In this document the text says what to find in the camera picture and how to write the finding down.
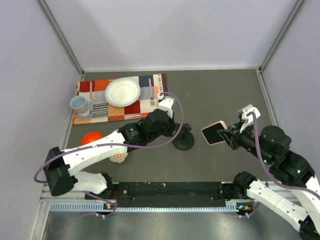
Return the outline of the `black phone pink case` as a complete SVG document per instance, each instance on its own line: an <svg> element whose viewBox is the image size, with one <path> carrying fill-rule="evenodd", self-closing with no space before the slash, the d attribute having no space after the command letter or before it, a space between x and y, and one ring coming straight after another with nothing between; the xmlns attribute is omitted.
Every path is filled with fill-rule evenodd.
<svg viewBox="0 0 320 240"><path fill-rule="evenodd" d="M209 126L204 127L201 133L205 141L210 145L216 145L223 143L223 138L219 135L218 131L227 130L228 127L226 123L222 120L217 121Z"/></svg>

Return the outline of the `black phone stand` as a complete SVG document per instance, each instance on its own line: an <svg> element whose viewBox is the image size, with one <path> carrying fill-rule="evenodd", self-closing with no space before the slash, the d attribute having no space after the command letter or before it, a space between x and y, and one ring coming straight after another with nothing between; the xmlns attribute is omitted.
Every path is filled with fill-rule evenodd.
<svg viewBox="0 0 320 240"><path fill-rule="evenodd" d="M172 141L173 146L180 151L190 150L194 143L195 138L191 133L192 127L189 123L184 123L177 137Z"/></svg>

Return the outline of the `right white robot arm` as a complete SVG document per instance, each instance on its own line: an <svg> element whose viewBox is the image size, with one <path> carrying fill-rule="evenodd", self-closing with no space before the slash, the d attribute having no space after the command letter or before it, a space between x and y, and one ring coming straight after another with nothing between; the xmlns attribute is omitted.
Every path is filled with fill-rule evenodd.
<svg viewBox="0 0 320 240"><path fill-rule="evenodd" d="M278 126L266 126L258 133L254 123L240 131L241 124L216 130L231 149L240 147L260 160L270 179L289 190L299 205L269 189L248 172L239 173L233 192L239 198L249 197L265 205L286 220L303 240L320 238L320 184L309 162L290 150L291 138Z"/></svg>

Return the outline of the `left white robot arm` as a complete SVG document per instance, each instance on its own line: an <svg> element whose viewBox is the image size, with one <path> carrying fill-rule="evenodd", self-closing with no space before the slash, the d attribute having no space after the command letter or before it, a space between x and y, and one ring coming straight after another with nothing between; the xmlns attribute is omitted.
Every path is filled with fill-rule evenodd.
<svg viewBox="0 0 320 240"><path fill-rule="evenodd" d="M180 127L173 116L156 109L138 122L127 123L111 134L78 148L51 148L43 172L53 197L72 190L109 198L114 191L106 173L88 173L83 169L118 154L147 149L160 136L173 138Z"/></svg>

